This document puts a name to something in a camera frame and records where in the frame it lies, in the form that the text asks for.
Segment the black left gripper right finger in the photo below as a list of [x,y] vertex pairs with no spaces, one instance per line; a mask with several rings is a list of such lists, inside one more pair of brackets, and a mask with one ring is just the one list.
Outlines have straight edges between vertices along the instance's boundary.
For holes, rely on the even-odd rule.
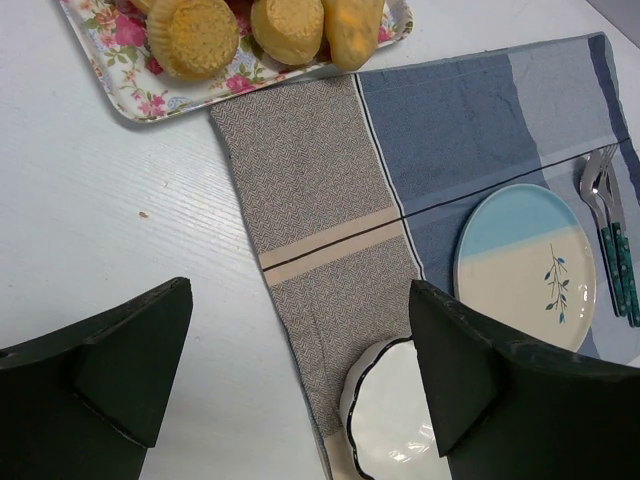
[[455,479],[635,479],[639,372],[478,313],[432,284],[409,319],[437,450]]

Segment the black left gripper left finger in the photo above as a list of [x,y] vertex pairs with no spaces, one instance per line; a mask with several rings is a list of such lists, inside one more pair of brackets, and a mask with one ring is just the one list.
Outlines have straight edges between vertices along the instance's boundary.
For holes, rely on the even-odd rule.
[[176,277],[2,349],[2,478],[139,478],[191,315],[191,283]]

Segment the oblong golden bread roll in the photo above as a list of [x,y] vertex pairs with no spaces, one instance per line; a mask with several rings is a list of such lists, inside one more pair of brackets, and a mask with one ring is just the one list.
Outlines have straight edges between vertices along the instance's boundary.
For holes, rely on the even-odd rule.
[[333,63],[345,71],[358,70],[377,49],[384,1],[327,0],[323,7]]

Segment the small round bun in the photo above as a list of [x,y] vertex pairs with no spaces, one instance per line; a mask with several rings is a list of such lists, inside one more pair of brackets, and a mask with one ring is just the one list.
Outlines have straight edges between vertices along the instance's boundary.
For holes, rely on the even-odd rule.
[[321,1],[255,1],[250,21],[257,43],[282,64],[308,63],[320,49],[324,30]]

